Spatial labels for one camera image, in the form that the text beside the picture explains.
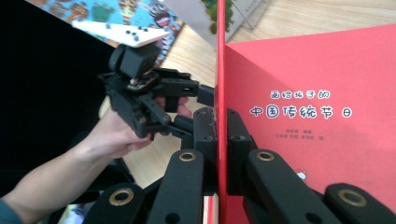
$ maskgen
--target red book cover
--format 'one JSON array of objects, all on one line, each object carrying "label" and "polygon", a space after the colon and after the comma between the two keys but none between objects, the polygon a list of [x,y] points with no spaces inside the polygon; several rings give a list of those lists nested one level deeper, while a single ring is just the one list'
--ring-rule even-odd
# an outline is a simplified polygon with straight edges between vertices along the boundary
[{"label": "red book cover", "polygon": [[225,106],[308,187],[352,184],[395,212],[395,36],[392,24],[226,44]]}]

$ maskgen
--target black mechanical device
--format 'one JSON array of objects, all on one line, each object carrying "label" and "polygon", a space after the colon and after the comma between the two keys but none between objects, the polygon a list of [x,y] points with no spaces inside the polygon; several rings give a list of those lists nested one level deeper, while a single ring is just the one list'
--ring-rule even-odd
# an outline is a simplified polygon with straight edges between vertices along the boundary
[{"label": "black mechanical device", "polygon": [[[152,68],[154,45],[119,46],[110,59],[111,73],[101,75],[112,108],[140,137],[171,133],[179,137],[160,180],[141,189],[133,182],[103,192],[84,223],[202,223],[203,196],[217,190],[216,122],[213,89],[177,70]],[[166,97],[166,107],[154,98]],[[177,110],[180,96],[208,105],[193,118]],[[250,223],[396,223],[396,216],[363,189],[334,184],[321,195],[310,189],[274,151],[258,149],[239,114],[228,109],[228,194],[244,196]]]}]

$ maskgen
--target wooden table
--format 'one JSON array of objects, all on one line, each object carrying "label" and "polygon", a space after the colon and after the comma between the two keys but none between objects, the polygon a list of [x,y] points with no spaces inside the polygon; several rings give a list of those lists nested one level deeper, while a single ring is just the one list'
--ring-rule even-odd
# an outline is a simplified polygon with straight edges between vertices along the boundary
[{"label": "wooden table", "polygon": [[[396,0],[272,0],[254,30],[242,27],[231,41],[319,34],[394,22]],[[200,83],[214,86],[216,51],[185,26],[163,67],[189,72]],[[199,107],[194,99],[190,100],[192,111]],[[163,176],[179,144],[173,136],[157,134],[149,147],[125,156],[136,182],[144,188]]]}]

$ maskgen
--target blue sleeve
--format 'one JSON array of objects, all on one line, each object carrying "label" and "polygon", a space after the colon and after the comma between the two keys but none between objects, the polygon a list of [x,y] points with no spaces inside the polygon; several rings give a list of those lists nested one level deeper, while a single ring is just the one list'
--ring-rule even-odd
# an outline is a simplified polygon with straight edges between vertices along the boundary
[{"label": "blue sleeve", "polygon": [[0,199],[0,223],[22,224],[18,215],[2,199]]}]

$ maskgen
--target human hand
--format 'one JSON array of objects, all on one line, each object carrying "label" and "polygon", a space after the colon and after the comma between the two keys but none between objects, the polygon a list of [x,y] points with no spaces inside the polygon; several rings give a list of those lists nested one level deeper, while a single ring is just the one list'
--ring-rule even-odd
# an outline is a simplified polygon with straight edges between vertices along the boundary
[{"label": "human hand", "polygon": [[[187,97],[180,97],[177,113],[182,116],[191,116],[191,111],[186,107]],[[165,98],[157,97],[157,104],[164,106]],[[150,134],[139,138],[131,127],[111,108],[103,115],[90,134],[80,143],[82,157],[85,160],[107,159],[112,160],[138,150],[150,144]]]}]

